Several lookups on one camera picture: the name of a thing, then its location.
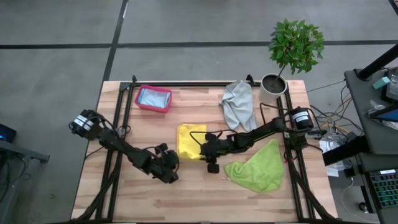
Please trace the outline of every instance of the white pot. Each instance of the white pot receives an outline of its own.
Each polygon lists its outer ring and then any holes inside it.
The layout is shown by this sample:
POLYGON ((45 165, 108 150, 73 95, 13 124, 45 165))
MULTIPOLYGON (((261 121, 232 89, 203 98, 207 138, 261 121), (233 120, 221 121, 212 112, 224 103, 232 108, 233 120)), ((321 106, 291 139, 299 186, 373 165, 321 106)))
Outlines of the white pot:
POLYGON ((285 91, 286 91, 286 89, 287 89, 286 80, 285 80, 283 77, 279 77, 279 78, 283 81, 283 83, 284 83, 284 85, 285 85, 284 90, 283 90, 282 92, 280 92, 280 93, 271 93, 271 92, 269 92, 268 90, 266 90, 266 89, 264 88, 264 86, 262 85, 262 81, 263 81, 263 79, 265 79, 265 77, 270 76, 270 75, 276 76, 276 77, 278 76, 278 74, 276 74, 276 73, 268 73, 267 75, 264 75, 264 76, 262 77, 262 79, 261 79, 260 93, 259 93, 259 100, 260 100, 260 102, 263 102, 263 103, 273 103, 273 102, 275 102, 275 100, 276 100, 280 95, 284 94, 285 91))

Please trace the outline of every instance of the green cloth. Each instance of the green cloth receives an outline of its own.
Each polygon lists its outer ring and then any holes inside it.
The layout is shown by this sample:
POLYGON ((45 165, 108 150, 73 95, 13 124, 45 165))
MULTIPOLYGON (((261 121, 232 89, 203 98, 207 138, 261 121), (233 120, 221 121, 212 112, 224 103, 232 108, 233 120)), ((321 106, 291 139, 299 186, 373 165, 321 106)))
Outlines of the green cloth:
POLYGON ((245 163, 233 162, 224 170, 233 182, 249 190, 267 192, 278 189, 284 173, 278 140, 271 140, 245 163))

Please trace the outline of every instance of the desk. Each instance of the desk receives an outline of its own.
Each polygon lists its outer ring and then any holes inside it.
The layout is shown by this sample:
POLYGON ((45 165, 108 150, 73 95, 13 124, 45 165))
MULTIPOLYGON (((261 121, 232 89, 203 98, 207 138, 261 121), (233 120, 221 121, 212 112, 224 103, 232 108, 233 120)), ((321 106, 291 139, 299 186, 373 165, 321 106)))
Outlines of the desk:
MULTIPOLYGON (((371 172, 379 170, 388 170, 398 168, 398 151, 397 136, 398 131, 378 124, 377 122, 365 117, 363 113, 371 108, 370 100, 378 104, 387 105, 381 100, 381 90, 375 90, 372 84, 383 77, 384 72, 376 72, 370 77, 370 81, 364 82, 360 80, 354 71, 346 71, 347 87, 353 97, 355 108, 359 116, 359 120, 364 129, 368 152, 361 152, 356 156, 358 164, 361 166, 362 172, 371 172)), ((379 210, 373 203, 375 198, 371 197, 370 184, 364 175, 361 176, 364 185, 362 186, 365 198, 369 199, 368 207, 372 211, 377 212, 382 223, 397 223, 396 213, 398 209, 388 208, 379 210)))
POLYGON ((50 156, 24 149, 6 141, 0 141, 0 223, 9 223, 23 185, 23 175, 32 159, 47 163, 50 156))
MULTIPOLYGON (((99 98, 98 112, 112 120, 120 82, 105 82, 99 98)), ((289 81, 293 107, 309 107, 303 81, 289 81)), ((131 132, 126 141, 135 147, 155 146, 162 142, 176 148, 177 126, 181 123, 207 124, 208 131, 227 128, 219 102, 224 87, 170 87, 173 99, 167 114, 139 109, 131 105, 129 125, 131 132)), ((138 88, 133 92, 133 99, 138 88)), ((253 88, 257 124, 262 124, 257 99, 258 87, 253 88)), ((264 110, 266 120, 278 116, 275 109, 264 110)), ((278 139, 281 159, 284 144, 282 134, 275 134, 255 143, 247 152, 230 154, 218 159, 223 167, 233 161, 246 161, 270 139, 278 139)), ((99 148, 91 142, 87 153, 99 148)), ((76 195, 72 218, 78 217, 94 199, 101 185, 106 151, 90 156, 84 164, 76 195)), ((320 203, 333 216, 337 212, 330 190, 321 153, 308 147, 303 151, 307 166, 308 181, 320 203)), ((290 185, 289 170, 284 163, 284 177, 279 190, 258 194, 225 180, 226 174, 209 174, 205 162, 181 161, 180 179, 172 184, 163 184, 151 179, 134 168, 123 157, 119 180, 114 222, 274 222, 297 221, 290 185)), ((305 200, 302 200, 306 214, 305 200)))

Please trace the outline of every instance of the wooden tabletop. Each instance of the wooden tabletop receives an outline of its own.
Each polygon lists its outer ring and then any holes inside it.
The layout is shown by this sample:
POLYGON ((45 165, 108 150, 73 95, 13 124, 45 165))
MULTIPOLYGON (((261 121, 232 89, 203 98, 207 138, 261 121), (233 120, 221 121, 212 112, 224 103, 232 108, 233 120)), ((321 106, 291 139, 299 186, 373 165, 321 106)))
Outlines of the wooden tabletop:
MULTIPOLYGON (((98 104, 98 112, 113 120, 120 82, 105 82, 98 104)), ((156 146, 167 143, 176 149, 177 126, 182 123, 206 124, 208 131, 226 129, 219 103, 224 87, 164 87, 172 90, 172 105, 167 114, 141 110, 132 103, 129 112, 131 132, 126 141, 134 147, 156 146)), ((289 81, 293 107, 309 107, 304 82, 289 81)), ((135 99, 138 88, 134 90, 135 99)), ((262 125, 257 94, 253 88, 255 117, 262 125)), ((122 114, 126 97, 124 97, 122 114)), ((276 109, 265 108, 266 121, 278 116, 276 109)), ((207 173, 203 161, 180 161, 178 176, 172 184, 152 179, 134 168, 123 157, 115 222, 290 222, 297 221, 290 184, 289 169, 284 162, 284 177, 279 190, 255 193, 225 180, 222 167, 233 161, 246 161, 271 139, 279 140, 281 159, 284 142, 282 134, 265 138, 241 154, 230 154, 218 159, 219 174, 207 173)), ((315 140, 310 143, 318 145, 315 140)), ((87 153, 99 148, 97 141, 89 144, 87 153)), ((98 193, 101 185, 106 150, 93 154, 84 163, 72 218, 81 215, 98 193)), ((325 165, 320 151, 311 147, 303 151, 310 188, 326 210, 337 217, 325 165)), ((300 192, 304 214, 307 214, 303 192, 300 192)), ((105 203, 104 214, 108 211, 105 203)))

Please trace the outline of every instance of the pink container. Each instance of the pink container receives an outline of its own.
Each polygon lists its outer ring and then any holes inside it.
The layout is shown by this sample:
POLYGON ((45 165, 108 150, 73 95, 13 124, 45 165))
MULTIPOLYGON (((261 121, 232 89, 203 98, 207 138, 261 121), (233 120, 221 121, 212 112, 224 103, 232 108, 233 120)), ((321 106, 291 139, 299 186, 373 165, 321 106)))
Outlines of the pink container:
POLYGON ((142 85, 139 88, 139 90, 138 90, 138 94, 136 96, 135 102, 136 102, 136 105, 138 107, 140 107, 141 109, 156 111, 156 112, 160 112, 160 113, 167 113, 169 111, 170 105, 172 103, 172 91, 171 90, 167 90, 167 89, 163 89, 163 88, 159 88, 159 87, 156 87, 156 86, 142 85), (141 96, 141 90, 143 90, 143 89, 149 89, 149 90, 162 92, 162 93, 170 93, 169 102, 167 103, 166 108, 158 108, 158 107, 155 107, 155 106, 149 106, 149 105, 140 104, 138 102, 138 100, 139 100, 139 96, 141 96))

